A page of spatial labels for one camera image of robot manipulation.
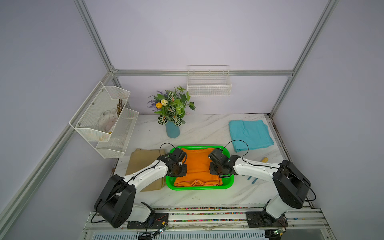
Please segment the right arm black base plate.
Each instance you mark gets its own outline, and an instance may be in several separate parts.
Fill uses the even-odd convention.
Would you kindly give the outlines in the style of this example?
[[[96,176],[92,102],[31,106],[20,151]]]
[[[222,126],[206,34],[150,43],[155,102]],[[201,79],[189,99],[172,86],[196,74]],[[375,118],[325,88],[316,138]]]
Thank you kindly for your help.
[[[249,228],[286,228],[288,226],[284,214],[274,219],[266,212],[246,212],[246,219]]]

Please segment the orange pants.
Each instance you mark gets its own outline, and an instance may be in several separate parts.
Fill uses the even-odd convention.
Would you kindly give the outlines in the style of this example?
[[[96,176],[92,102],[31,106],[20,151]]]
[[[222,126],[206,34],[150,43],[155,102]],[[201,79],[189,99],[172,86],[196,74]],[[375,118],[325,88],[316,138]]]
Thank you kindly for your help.
[[[199,150],[182,148],[182,150],[187,154],[187,175],[176,178],[175,187],[216,187],[223,184],[219,176],[210,173],[212,161],[208,155],[214,148]]]

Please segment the teal pants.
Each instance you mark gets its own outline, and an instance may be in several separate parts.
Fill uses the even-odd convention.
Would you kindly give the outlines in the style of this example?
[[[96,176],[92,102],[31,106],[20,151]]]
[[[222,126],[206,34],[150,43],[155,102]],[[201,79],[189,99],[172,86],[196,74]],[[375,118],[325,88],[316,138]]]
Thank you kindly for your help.
[[[274,145],[269,134],[269,128],[262,120],[230,121],[229,131],[236,153]]]

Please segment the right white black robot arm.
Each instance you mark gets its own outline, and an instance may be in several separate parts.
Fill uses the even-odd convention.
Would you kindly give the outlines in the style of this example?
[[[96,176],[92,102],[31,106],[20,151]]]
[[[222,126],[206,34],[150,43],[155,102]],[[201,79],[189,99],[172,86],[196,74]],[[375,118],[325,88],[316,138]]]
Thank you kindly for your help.
[[[305,202],[317,199],[311,182],[290,161],[283,160],[279,164],[252,162],[238,155],[227,157],[219,148],[214,149],[208,158],[212,175],[220,178],[244,175],[274,185],[277,194],[267,201],[260,216],[265,223],[274,223],[288,210],[301,209]]]

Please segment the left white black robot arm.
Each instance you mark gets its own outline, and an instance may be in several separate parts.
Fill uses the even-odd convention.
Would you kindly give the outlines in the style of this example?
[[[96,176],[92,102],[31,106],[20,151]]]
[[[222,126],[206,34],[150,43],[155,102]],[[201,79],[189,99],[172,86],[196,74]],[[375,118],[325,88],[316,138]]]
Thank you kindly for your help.
[[[165,176],[185,177],[187,159],[187,153],[176,148],[172,153],[160,155],[153,163],[133,174],[124,177],[113,175],[94,205],[94,215],[99,214],[104,219],[95,221],[91,218],[91,223],[105,221],[115,229],[126,222],[140,223],[145,228],[152,227],[156,221],[156,211],[144,202],[136,202],[136,194]]]

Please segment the tan pants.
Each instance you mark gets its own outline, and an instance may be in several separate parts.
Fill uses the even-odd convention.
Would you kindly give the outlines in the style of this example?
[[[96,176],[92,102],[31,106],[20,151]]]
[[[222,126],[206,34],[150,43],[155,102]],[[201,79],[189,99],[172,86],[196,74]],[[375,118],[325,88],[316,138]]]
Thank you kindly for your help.
[[[143,150],[136,149],[130,157],[130,161],[126,170],[126,175],[133,174],[139,170],[146,168],[151,165],[161,154],[165,154],[164,150]],[[165,177],[157,179],[150,185],[142,189],[142,192],[157,191],[161,190],[166,183]]]

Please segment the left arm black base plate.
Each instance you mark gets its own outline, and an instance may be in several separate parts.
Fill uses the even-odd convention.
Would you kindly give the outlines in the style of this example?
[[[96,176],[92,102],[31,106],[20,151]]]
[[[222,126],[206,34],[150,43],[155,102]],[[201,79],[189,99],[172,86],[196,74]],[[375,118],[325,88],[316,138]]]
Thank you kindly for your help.
[[[158,230],[167,225],[169,221],[169,213],[154,213],[143,223],[133,221],[127,223],[129,230]]]

